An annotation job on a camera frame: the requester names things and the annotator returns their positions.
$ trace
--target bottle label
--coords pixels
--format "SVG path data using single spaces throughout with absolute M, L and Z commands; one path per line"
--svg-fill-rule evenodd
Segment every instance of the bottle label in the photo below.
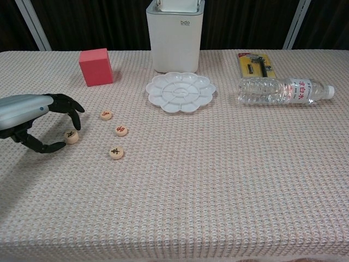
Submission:
M 312 84 L 309 79 L 290 78 L 292 81 L 291 103 L 307 103 Z

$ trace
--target plastic water bottle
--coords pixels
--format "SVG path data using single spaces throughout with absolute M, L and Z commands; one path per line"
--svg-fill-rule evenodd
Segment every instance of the plastic water bottle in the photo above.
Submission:
M 243 78 L 239 84 L 238 100 L 244 104 L 312 104 L 331 99 L 334 87 L 312 79 Z

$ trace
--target flower-shaped palette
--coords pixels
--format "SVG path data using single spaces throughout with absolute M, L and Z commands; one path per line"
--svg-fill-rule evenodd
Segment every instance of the flower-shaped palette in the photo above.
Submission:
M 212 100 L 216 91 L 208 78 L 193 73 L 158 75 L 146 87 L 148 99 L 169 113 L 194 112 Z

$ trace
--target white tablecloth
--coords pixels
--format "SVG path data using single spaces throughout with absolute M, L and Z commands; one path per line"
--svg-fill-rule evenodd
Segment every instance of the white tablecloth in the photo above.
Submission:
M 217 92 L 192 114 L 148 101 L 150 51 L 109 51 L 115 82 L 95 87 L 79 52 L 0 53 L 0 97 L 64 93 L 86 110 L 78 143 L 53 154 L 0 141 L 0 258 L 348 261 L 349 51 L 253 50 L 278 78 L 335 86 L 307 107 L 239 105 L 246 51 L 201 51 L 197 74 Z M 29 131 L 50 144 L 72 127 L 49 112 Z

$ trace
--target yellow packaging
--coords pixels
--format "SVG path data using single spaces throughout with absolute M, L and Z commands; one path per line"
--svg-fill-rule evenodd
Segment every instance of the yellow packaging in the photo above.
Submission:
M 243 78 L 263 77 L 260 60 L 264 61 L 266 73 L 269 78 L 276 78 L 269 57 L 263 53 L 239 53 L 241 74 Z

